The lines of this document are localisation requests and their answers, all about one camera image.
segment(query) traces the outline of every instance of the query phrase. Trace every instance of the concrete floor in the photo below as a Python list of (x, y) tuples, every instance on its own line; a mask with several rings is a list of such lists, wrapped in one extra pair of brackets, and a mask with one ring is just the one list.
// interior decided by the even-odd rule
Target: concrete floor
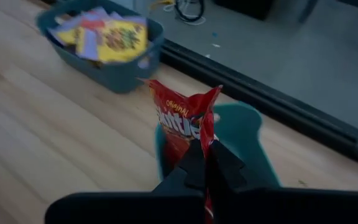
[[(135, 8), (146, 14), (149, 2), (136, 1)], [(150, 17), (163, 24), (167, 39), (358, 128), (358, 8), (319, 1), (300, 24), (305, 4), (278, 0), (264, 22), (211, 0), (200, 26), (162, 7)]]

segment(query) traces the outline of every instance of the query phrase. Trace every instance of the wooden surface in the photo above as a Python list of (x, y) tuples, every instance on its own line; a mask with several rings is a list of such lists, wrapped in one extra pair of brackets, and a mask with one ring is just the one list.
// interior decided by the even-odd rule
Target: wooden surface
[[(73, 192), (158, 184), (148, 89), (116, 95), (65, 65), (34, 25), (39, 11), (0, 0), (0, 223), (42, 223)], [(165, 65), (155, 78), (186, 95), (209, 89)], [(358, 190), (358, 164), (268, 117), (260, 140), (284, 185)]]

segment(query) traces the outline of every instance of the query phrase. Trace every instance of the plastic basket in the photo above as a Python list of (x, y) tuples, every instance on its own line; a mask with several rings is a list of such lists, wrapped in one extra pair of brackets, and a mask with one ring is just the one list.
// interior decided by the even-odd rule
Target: plastic basket
[[(216, 105), (213, 111), (220, 116), (220, 120), (214, 124), (214, 132), (219, 141), (249, 169), (258, 173), (269, 187), (279, 187), (280, 181), (259, 142), (259, 129), (262, 125), (259, 112), (245, 103)], [(155, 150), (160, 180), (170, 172), (162, 153), (164, 145), (165, 135), (161, 125), (158, 125), (155, 130)]]
[[(160, 58), (160, 49), (163, 44), (163, 27), (158, 22), (147, 19), (148, 40), (147, 50), (134, 60), (119, 64), (104, 64), (100, 67), (92, 66), (88, 61), (77, 57), (60, 45), (48, 32), (48, 28), (58, 26), (55, 18), (67, 13), (79, 14), (89, 11), (97, 6), (102, 6), (107, 13), (117, 12), (122, 16), (138, 16), (139, 14), (126, 9), (109, 0), (71, 0), (61, 1), (51, 9), (42, 12), (37, 18), (37, 26), (41, 33), (50, 41), (57, 54), (70, 66), (84, 73), (94, 81), (107, 87), (116, 93), (127, 93), (143, 84), (137, 78), (150, 78), (156, 69)], [(149, 64), (146, 68), (139, 66), (140, 61), (148, 57)]]

